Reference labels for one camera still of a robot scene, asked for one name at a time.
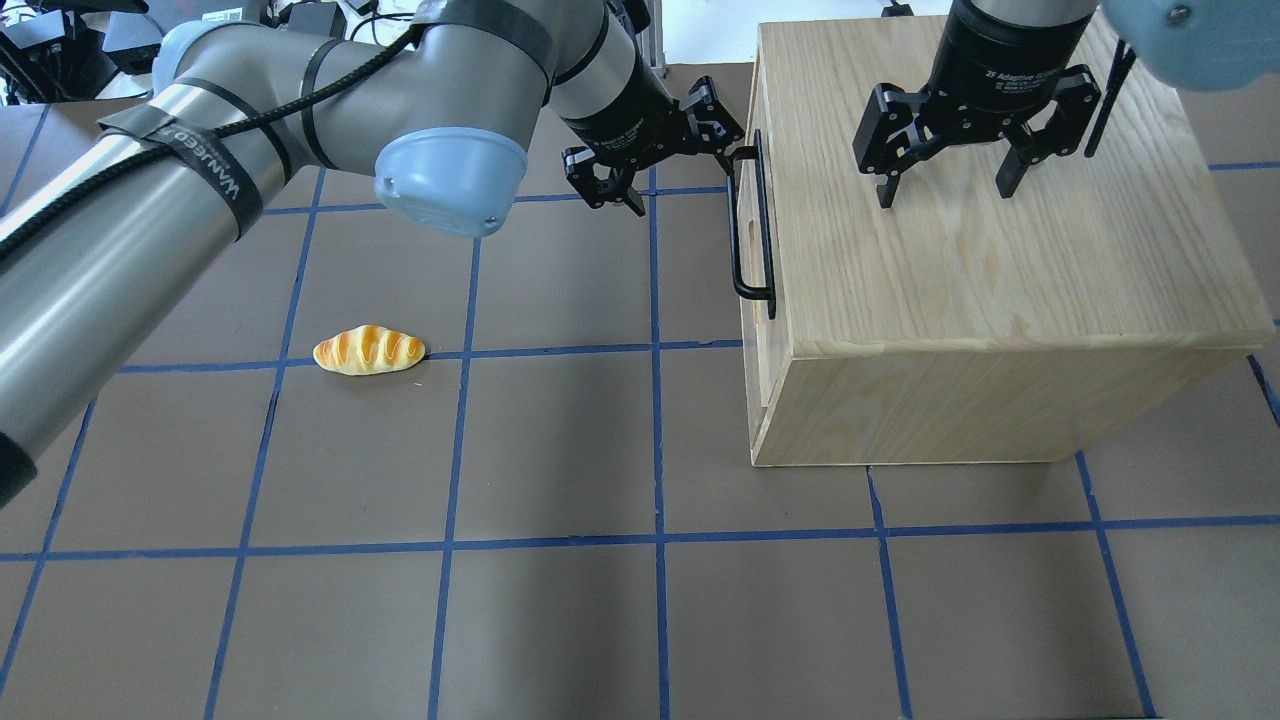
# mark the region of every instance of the black end cap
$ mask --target black end cap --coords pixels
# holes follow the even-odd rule
[[[36,477],[36,464],[9,436],[0,433],[0,507]]]

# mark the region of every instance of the black handle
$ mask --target black handle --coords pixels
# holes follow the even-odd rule
[[[778,297],[773,284],[773,238],[769,236],[769,201],[764,196],[764,161],[760,158],[760,131],[751,137],[753,145],[744,145],[733,151],[724,163],[726,188],[728,190],[728,234],[730,251],[733,259],[733,291],[746,300],[764,300],[768,304],[769,319],[777,318]],[[742,247],[737,233],[737,173],[733,163],[755,160],[755,195],[760,204],[760,250],[764,255],[764,287],[746,284],[742,279]]]

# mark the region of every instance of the toy bread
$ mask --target toy bread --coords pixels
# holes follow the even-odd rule
[[[343,375],[375,375],[412,368],[426,356],[413,336],[381,325],[360,325],[323,341],[311,351],[317,365]]]

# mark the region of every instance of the tiled floor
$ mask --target tiled floor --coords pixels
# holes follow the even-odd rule
[[[1188,102],[1280,313],[1280,83]],[[111,109],[0,113],[4,208]],[[591,211],[571,142],[483,241],[291,183],[0,512],[0,717],[1275,715],[1280,346],[1055,465],[756,470],[718,170]],[[312,365],[366,322],[431,357]]]

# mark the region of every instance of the wooden cabinet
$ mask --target wooden cabinet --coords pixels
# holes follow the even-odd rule
[[[1005,143],[948,149],[882,210],[854,131],[873,85],[924,82],[943,19],[760,26],[777,316],[742,302],[756,465],[1059,460],[1275,332],[1178,95],[1140,63],[1096,158],[1001,200]],[[1100,15],[1076,61],[1105,78],[1114,42]],[[737,219],[760,284],[753,173]]]

